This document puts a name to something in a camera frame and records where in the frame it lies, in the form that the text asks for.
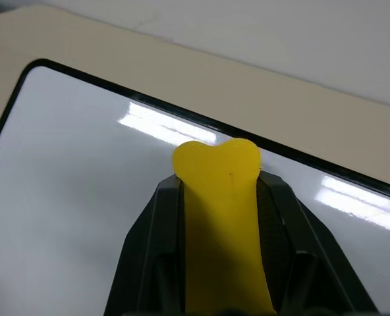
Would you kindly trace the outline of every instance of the beige wall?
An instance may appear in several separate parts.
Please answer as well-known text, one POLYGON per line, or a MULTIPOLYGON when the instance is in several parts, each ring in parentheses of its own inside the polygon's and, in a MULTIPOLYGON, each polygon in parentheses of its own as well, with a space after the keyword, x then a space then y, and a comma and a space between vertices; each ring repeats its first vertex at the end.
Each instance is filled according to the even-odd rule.
POLYGON ((39 6, 0 15, 0 114, 37 58, 390 183, 390 107, 39 6))

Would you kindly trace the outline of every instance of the white tabletop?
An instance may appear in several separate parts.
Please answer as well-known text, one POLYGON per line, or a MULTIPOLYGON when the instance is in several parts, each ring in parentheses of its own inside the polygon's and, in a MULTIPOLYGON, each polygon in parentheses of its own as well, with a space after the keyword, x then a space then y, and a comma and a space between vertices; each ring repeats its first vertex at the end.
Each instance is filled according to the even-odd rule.
MULTIPOLYGON (((123 241, 176 145, 229 137, 38 67, 0 135, 0 315, 101 315, 123 241)), ((390 199, 262 149, 390 311, 390 199)))

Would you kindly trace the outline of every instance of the yellow plastic piece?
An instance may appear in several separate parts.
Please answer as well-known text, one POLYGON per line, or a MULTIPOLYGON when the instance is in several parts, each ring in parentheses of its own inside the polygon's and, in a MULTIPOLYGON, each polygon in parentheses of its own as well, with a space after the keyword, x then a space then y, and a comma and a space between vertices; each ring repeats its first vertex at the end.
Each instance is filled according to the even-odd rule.
POLYGON ((186 312, 274 312, 258 230, 259 149, 243 139, 217 147, 187 142, 173 166, 184 182, 186 312))

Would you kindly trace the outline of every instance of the glossy white surface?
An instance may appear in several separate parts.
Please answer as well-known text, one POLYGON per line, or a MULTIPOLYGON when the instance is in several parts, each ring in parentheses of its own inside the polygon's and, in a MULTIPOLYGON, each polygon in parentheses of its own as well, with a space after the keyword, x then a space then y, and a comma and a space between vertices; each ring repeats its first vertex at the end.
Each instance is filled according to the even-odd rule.
MULTIPOLYGON (((29 73, 0 137, 0 315, 102 315, 129 228, 191 139, 228 136, 46 68, 29 73)), ((262 161, 390 311, 390 200, 271 152, 262 161)))

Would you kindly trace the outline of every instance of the black border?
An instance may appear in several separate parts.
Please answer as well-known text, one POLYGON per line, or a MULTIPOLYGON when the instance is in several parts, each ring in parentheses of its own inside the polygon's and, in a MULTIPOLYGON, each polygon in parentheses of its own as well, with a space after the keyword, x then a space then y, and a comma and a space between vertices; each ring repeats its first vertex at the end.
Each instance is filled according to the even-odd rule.
POLYGON ((303 153, 297 149, 290 148, 288 146, 279 144, 272 140, 268 140, 267 138, 255 135, 253 133, 246 132, 234 126, 219 122, 218 120, 214 120, 212 118, 205 117, 204 115, 197 114, 195 112, 189 111, 187 109, 183 109, 182 107, 178 107, 176 105, 170 104, 168 102, 156 99, 154 97, 150 97, 148 95, 144 95, 142 93, 136 92, 134 90, 122 87, 118 84, 114 84, 107 80, 92 76, 91 74, 87 74, 85 72, 73 69, 71 67, 56 63, 54 61, 50 61, 48 59, 37 59, 28 64, 25 69, 22 71, 18 82, 9 98, 7 106, 3 111, 3 114, 0 118, 0 133, 2 132, 3 126, 8 119, 9 113, 15 103, 16 97, 27 77, 28 73, 39 66, 44 66, 50 69, 53 69, 57 72, 61 72, 73 78, 77 78, 89 84, 93 84, 95 86, 101 87, 103 89, 115 92, 117 94, 123 95, 125 97, 134 99, 135 101, 139 101, 145 103, 151 107, 155 107, 167 113, 171 113, 178 117, 181 117, 186 120, 190 120, 197 124, 201 124, 205 127, 211 128, 223 134, 227 134, 231 137, 239 137, 246 138, 248 140, 253 141, 258 147, 261 147, 265 150, 272 151, 278 155, 283 157, 298 161, 304 165, 308 165, 312 168, 321 170, 328 174, 332 174, 333 176, 337 176, 339 178, 343 178, 349 182, 353 182, 355 184, 359 184, 365 188, 371 189, 373 191, 379 192, 386 196, 390 197, 390 184, 374 179, 370 176, 366 176, 365 174, 361 174, 359 172, 344 168, 342 166, 336 165, 335 163, 330 163, 329 161, 325 161, 323 159, 314 157, 307 153, 303 153))

